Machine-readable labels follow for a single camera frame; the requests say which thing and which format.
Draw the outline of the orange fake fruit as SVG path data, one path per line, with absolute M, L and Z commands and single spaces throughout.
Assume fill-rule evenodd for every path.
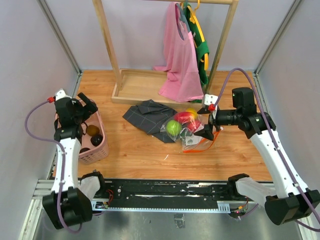
M 100 133 L 100 129 L 97 126 L 91 124 L 86 128 L 86 133 L 89 136 L 93 137 L 93 136 L 98 135 Z

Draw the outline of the clear zip top bag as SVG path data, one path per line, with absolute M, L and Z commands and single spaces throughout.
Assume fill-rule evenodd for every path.
M 171 117 L 169 120 L 167 120 L 161 127 L 161 132 L 166 132 L 166 125 L 170 120 L 174 120 L 174 116 Z M 201 121 L 202 126 L 198 128 L 198 131 L 204 128 L 205 125 L 205 118 L 204 116 L 197 114 L 196 120 Z M 214 140 L 208 140 L 205 139 L 201 136 L 196 136 L 194 133 L 189 131 L 187 128 L 188 123 L 181 124 L 181 132 L 177 136 L 171 136 L 168 134 L 168 136 L 176 143 L 180 142 L 182 145 L 182 151 L 184 153 L 200 153 L 208 150 L 215 142 L 216 138 L 219 136 L 219 133 L 221 130 L 214 130 L 213 129 L 213 135 L 214 135 Z

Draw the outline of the dark purple fake eggplant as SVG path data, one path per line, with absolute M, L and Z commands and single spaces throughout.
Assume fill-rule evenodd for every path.
M 104 137 L 98 133 L 91 137 L 90 142 L 93 146 L 98 147 L 103 140 L 104 140 Z

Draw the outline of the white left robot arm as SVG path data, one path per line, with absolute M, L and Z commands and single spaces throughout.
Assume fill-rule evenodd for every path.
M 103 175 L 94 171 L 78 178 L 79 154 L 84 135 L 82 125 L 98 108 L 83 93 L 72 98 L 63 89 L 54 96 L 58 116 L 53 141 L 57 147 L 57 169 L 50 194 L 42 198 L 42 206 L 53 226 L 59 230 L 91 221 L 92 200 L 107 193 Z

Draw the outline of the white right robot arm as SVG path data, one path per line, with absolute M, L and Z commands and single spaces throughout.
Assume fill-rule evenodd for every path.
M 214 130 L 222 126 L 238 126 L 261 155 L 272 177 L 274 188 L 269 188 L 245 173 L 228 178 L 226 193 L 232 200 L 247 197 L 264 207 L 275 225 L 296 221 L 316 214 L 320 203 L 318 190 L 311 190 L 301 179 L 281 144 L 272 118 L 258 110 L 255 91 L 249 87 L 232 90 L 233 109 L 222 110 L 219 97 L 205 94 L 198 114 L 208 114 L 208 123 L 197 131 L 197 136 L 214 139 Z

